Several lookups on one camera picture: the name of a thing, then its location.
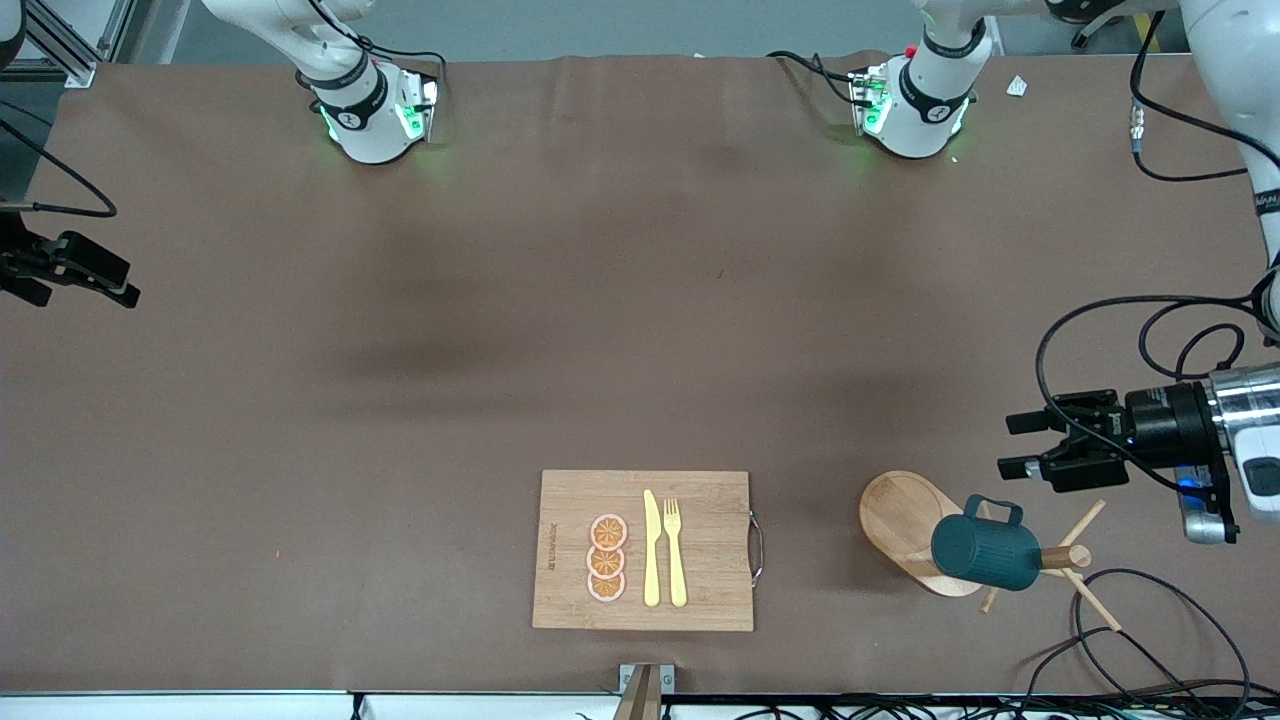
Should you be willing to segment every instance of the toy orange slice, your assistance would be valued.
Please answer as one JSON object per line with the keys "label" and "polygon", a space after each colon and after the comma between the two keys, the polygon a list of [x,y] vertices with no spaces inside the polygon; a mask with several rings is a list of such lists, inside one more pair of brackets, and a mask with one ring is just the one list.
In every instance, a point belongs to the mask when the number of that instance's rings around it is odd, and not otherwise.
{"label": "toy orange slice", "polygon": [[591,544],[600,550],[617,550],[627,542],[627,524],[612,512],[591,523]]}
{"label": "toy orange slice", "polygon": [[595,575],[586,577],[586,592],[600,602],[613,602],[622,597],[622,591],[627,589],[627,577],[618,574],[617,578],[602,579]]}
{"label": "toy orange slice", "polygon": [[626,562],[627,559],[621,550],[600,550],[593,546],[586,551],[586,569],[602,580],[617,578]]}

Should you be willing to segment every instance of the teal mug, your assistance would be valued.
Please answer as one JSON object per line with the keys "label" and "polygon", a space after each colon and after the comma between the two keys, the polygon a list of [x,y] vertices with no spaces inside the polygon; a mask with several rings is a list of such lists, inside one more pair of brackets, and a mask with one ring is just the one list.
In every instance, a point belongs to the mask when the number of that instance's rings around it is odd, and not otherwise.
{"label": "teal mug", "polygon": [[[978,516],[983,502],[1009,509],[1009,520]],[[1039,575],[1039,542],[1023,527],[1018,505],[972,495],[964,515],[947,515],[933,529],[933,562],[945,575],[995,588],[1024,591]]]}

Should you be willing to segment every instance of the yellow fork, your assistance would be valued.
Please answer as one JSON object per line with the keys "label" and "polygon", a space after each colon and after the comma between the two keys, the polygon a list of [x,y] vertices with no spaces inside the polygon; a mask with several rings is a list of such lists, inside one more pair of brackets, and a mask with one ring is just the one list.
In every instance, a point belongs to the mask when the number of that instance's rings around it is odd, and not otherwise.
{"label": "yellow fork", "polygon": [[680,559],[680,501],[662,501],[662,529],[671,539],[671,603],[684,607],[689,602],[685,587],[685,564]]}

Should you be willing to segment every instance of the green led light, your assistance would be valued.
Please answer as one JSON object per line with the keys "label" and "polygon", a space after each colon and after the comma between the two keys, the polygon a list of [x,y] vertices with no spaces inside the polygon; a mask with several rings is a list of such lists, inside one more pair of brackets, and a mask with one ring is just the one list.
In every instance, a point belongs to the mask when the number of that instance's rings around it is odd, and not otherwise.
{"label": "green led light", "polygon": [[960,105],[960,110],[956,111],[956,122],[951,126],[951,135],[960,132],[960,127],[964,123],[964,111],[969,109],[969,101],[965,100],[964,105]]}
{"label": "green led light", "polygon": [[425,129],[422,128],[422,113],[419,113],[413,108],[404,108],[397,104],[396,114],[399,117],[401,124],[404,126],[404,135],[407,135],[410,140],[417,140],[425,135]]}
{"label": "green led light", "polygon": [[326,113],[324,108],[320,108],[320,117],[324,118],[324,124],[325,127],[329,128],[329,138],[333,140],[334,142],[340,142],[338,140],[338,131],[333,128],[333,122],[329,119],[329,113]]}
{"label": "green led light", "polygon": [[890,110],[892,110],[892,106],[888,104],[878,104],[868,110],[867,122],[863,126],[867,132],[878,135],[882,129],[884,129],[884,118],[888,117]]}

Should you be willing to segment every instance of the table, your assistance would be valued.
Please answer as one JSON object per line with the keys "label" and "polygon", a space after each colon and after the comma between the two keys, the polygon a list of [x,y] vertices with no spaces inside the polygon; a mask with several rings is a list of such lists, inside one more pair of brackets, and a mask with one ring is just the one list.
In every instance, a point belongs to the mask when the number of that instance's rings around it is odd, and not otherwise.
{"label": "table", "polygon": [[[1256,679],[1280,670],[1274,528],[1197,547],[1140,478],[1056,496],[996,474],[1056,442],[1002,421],[1039,405],[1053,319],[1234,293],[1265,264],[1243,179],[1133,169],[1125,59],[995,60],[929,161],[855,138],[778,61],[566,58],[451,65],[443,143],[358,167],[291,73],[104,67],[63,100],[51,150],[122,213],[31,223],[128,258],[143,295],[0,305],[4,689],[582,691],[631,661],[692,692],[1025,687],[1068,589],[991,616],[922,592],[858,528],[890,469],[1014,500],[1043,538],[1105,497],[1097,566],[1181,584]],[[1189,59],[1148,82],[1212,115]],[[1165,172],[1239,163],[1155,118],[1147,146]],[[42,167],[32,197],[74,192]],[[1160,384],[1140,316],[1069,327],[1053,386]],[[750,471],[756,632],[531,629],[547,468]],[[1172,598],[1097,591],[1184,675],[1234,673]],[[1079,659],[1039,688],[1105,689]]]}

